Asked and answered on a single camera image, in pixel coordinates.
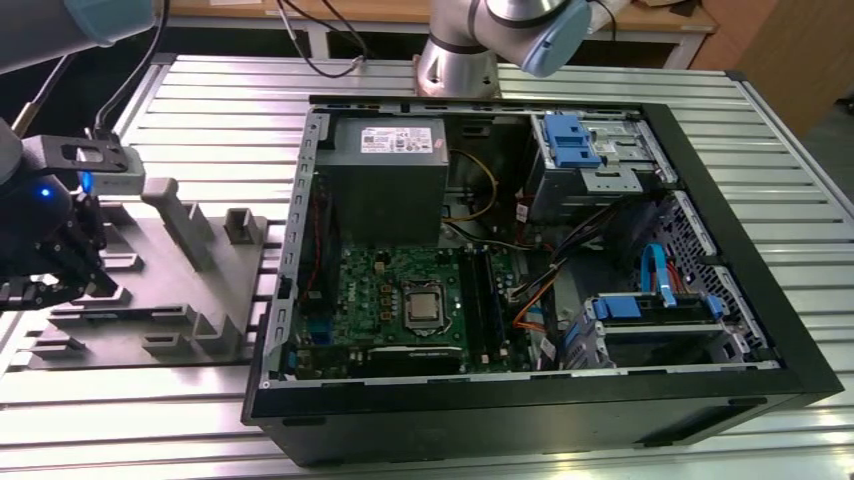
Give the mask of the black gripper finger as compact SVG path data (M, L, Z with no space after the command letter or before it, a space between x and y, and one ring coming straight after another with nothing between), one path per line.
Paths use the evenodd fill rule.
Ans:
M45 301L72 301L84 295L111 297L117 290L100 257L107 238L99 200L84 192L73 193L71 200L71 214L40 247L57 280L45 288Z
M61 283L48 285L29 278L1 279L1 310L40 310L71 301L71 289Z

